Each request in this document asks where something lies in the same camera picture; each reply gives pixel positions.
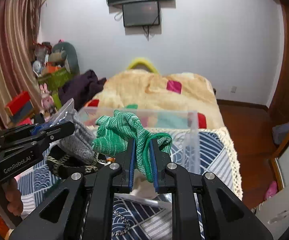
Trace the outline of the person's left hand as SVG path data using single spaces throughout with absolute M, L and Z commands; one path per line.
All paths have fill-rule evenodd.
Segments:
M 8 201 L 8 211 L 15 216 L 20 216 L 23 211 L 23 202 L 21 201 L 21 192 L 18 190 L 17 181 L 14 178 L 8 182 L 5 194 Z

